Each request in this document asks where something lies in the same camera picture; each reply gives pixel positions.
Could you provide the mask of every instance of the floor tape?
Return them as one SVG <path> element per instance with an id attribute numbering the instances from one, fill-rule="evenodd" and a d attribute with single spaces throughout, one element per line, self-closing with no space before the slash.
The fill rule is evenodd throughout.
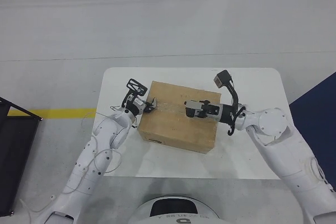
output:
<path id="1" fill-rule="evenodd" d="M 35 109 L 30 112 L 45 119 L 94 118 L 96 108 Z M 10 110 L 8 116 L 27 116 L 19 110 Z"/>

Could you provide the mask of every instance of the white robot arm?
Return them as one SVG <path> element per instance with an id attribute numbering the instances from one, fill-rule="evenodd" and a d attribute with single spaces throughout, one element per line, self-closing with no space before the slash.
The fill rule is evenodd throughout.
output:
<path id="1" fill-rule="evenodd" d="M 272 171 L 289 187 L 299 202 L 305 221 L 310 223 L 336 223 L 336 197 L 327 182 L 318 161 L 298 130 L 288 123 L 285 114 L 278 108 L 251 112 L 238 104 L 232 79 L 225 70 L 214 79 L 218 88 L 226 86 L 233 104 L 210 104 L 209 101 L 187 101 L 186 115 L 209 117 L 231 126 L 246 129 L 263 159 Z M 278 137 L 263 143 L 258 137 Z"/>
<path id="2" fill-rule="evenodd" d="M 129 92 L 121 108 L 96 121 L 91 140 L 83 148 L 65 188 L 35 223 L 75 224 L 110 165 L 112 152 L 124 142 L 136 116 L 154 110 L 155 99 L 150 104 L 139 98 L 147 92 L 146 87 L 133 79 L 129 80 L 127 87 Z"/>

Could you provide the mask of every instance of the table top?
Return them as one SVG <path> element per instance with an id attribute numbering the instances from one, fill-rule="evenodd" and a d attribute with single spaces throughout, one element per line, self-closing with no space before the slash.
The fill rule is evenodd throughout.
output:
<path id="1" fill-rule="evenodd" d="M 215 75 L 228 70 L 232 76 L 239 103 L 250 110 L 281 108 L 292 123 L 289 105 L 280 74 L 273 68 L 110 68 L 103 76 L 97 112 L 110 115 L 110 106 L 120 105 L 134 78 L 150 89 L 152 81 L 220 92 L 221 103 L 230 104 L 226 88 L 218 89 Z M 127 139 L 118 149 L 122 164 L 109 176 L 139 176 L 159 178 L 239 178 L 278 179 L 265 163 L 258 149 L 245 131 L 228 136 L 229 127 L 218 124 L 215 147 L 206 155 L 146 142 L 131 128 Z M 273 137 L 263 139 L 272 141 Z M 118 163 L 113 156 L 109 170 Z"/>

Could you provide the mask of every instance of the cardboard box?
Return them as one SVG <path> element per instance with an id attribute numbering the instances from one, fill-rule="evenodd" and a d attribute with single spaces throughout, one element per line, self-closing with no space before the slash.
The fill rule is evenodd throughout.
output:
<path id="1" fill-rule="evenodd" d="M 220 96 L 216 92 L 153 81 L 147 101 L 155 97 L 157 108 L 142 115 L 138 131 L 146 141 L 207 153 L 215 144 L 217 122 L 188 118 L 184 102 L 209 100 L 219 103 Z"/>

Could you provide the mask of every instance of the black metal stand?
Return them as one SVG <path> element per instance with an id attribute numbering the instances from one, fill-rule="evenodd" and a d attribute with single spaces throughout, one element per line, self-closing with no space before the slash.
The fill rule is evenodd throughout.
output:
<path id="1" fill-rule="evenodd" d="M 28 116 L 8 116 L 11 107 Z M 39 121 L 42 120 L 0 97 L 0 217 L 13 215 L 13 202 Z"/>

